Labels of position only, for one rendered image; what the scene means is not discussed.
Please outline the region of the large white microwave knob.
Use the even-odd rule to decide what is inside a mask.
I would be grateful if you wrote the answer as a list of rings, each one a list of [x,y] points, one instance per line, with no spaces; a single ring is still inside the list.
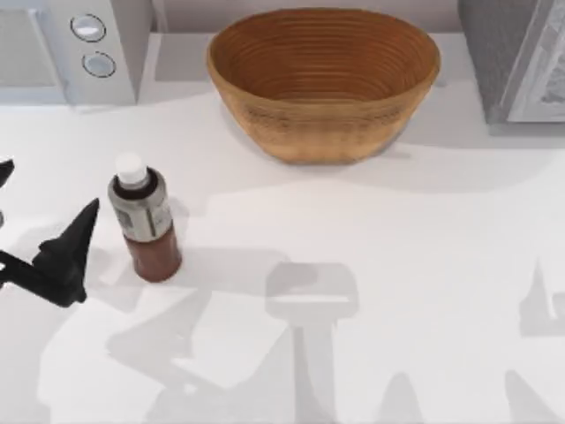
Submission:
[[[106,35],[105,24],[93,14],[73,17],[70,28],[74,35],[83,42],[99,42]]]

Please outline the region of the grey cabinet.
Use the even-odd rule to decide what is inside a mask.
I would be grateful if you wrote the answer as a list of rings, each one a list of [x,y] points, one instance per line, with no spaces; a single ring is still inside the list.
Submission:
[[[458,0],[489,125],[565,125],[565,0]]]

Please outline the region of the brown woven basket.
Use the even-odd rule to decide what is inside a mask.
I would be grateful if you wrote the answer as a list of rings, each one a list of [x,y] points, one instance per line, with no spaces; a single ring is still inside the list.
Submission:
[[[354,163],[393,142],[441,68],[424,30],[360,9],[298,8],[243,18],[207,47],[227,110],[266,154]]]

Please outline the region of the pale microwave oven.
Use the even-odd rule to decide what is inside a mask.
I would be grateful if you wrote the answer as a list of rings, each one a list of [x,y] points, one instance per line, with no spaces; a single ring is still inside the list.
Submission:
[[[99,42],[71,31],[83,14],[105,24]],[[153,0],[0,0],[0,105],[133,105],[153,25]],[[83,69],[82,57],[96,51],[116,62],[107,79]]]

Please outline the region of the brown bottle with white cap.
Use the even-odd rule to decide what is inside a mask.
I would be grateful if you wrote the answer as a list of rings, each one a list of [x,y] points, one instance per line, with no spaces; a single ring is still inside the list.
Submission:
[[[140,156],[122,154],[108,196],[136,274],[150,283],[171,278],[180,269],[182,254],[163,175]]]

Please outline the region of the small white microwave knob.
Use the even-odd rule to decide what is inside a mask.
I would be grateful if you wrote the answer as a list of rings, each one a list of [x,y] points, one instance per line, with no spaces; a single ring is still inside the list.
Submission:
[[[114,59],[106,53],[96,51],[82,57],[83,69],[98,79],[107,79],[117,70]]]

